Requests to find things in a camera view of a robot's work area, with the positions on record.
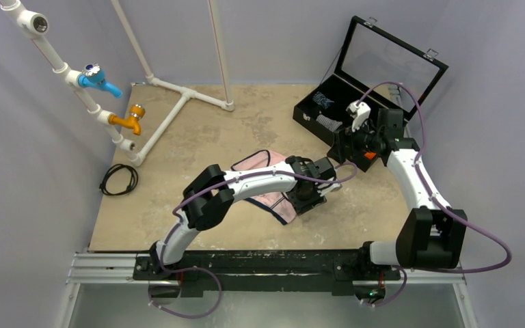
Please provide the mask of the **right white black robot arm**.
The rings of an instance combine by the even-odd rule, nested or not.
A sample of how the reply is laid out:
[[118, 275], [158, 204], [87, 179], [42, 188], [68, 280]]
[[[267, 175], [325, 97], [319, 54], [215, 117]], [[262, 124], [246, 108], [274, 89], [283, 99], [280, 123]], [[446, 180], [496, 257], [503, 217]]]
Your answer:
[[356, 260], [358, 273], [372, 278], [383, 266], [413, 269], [454, 269], [459, 262], [466, 226], [446, 214], [450, 205], [431, 182], [418, 157], [415, 139], [404, 136], [402, 109], [381, 109], [370, 119], [371, 109], [356, 101], [347, 107], [351, 126], [339, 128], [327, 155], [360, 166], [368, 153], [379, 157], [399, 183], [410, 212], [394, 241], [364, 244]]

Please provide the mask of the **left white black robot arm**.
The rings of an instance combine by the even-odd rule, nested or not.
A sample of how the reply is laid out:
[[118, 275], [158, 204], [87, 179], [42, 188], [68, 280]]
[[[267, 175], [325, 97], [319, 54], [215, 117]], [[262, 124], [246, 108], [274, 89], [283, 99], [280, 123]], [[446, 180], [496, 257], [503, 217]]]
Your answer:
[[159, 279], [171, 278], [196, 236], [218, 226], [236, 202], [279, 193], [299, 215], [324, 203], [327, 193], [340, 188], [336, 168], [326, 157], [312, 161], [289, 156], [276, 164], [242, 171], [210, 165], [183, 191], [182, 202], [173, 210], [177, 222], [150, 250], [150, 271]]

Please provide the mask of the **pink underwear navy trim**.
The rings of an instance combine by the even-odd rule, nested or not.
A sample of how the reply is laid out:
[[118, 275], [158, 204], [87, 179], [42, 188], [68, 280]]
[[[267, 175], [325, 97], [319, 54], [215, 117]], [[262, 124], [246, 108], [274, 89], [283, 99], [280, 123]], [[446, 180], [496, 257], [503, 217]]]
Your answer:
[[[273, 150], [262, 149], [232, 164], [232, 171], [245, 171], [268, 167], [283, 161], [286, 157]], [[297, 214], [295, 208], [283, 193], [266, 193], [246, 199], [250, 204], [270, 213], [282, 225], [292, 222]]]

